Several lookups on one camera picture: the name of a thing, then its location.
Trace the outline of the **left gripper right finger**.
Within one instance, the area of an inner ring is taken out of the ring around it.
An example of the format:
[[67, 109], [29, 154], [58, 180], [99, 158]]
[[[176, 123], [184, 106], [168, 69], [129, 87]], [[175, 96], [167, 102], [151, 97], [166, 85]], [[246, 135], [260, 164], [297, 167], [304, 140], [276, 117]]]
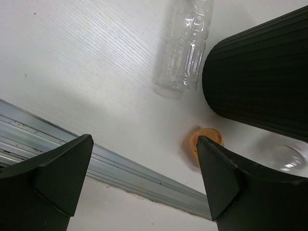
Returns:
[[258, 164], [213, 142], [200, 168], [220, 231], [305, 231], [308, 180]]

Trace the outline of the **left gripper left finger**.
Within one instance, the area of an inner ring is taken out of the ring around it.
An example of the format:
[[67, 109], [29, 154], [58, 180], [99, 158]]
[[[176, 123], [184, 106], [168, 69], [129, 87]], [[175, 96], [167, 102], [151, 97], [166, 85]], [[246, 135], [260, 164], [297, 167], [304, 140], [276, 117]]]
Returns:
[[93, 139], [84, 134], [0, 170], [2, 231], [65, 231], [75, 215]]

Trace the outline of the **clear unlabelled plastic bottle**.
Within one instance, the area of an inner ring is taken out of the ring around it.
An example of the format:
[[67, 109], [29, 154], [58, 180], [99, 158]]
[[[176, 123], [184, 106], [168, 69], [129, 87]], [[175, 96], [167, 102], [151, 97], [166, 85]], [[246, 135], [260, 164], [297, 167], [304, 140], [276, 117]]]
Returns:
[[197, 89], [214, 8], [212, 0], [172, 0], [152, 76], [153, 91], [178, 99]]

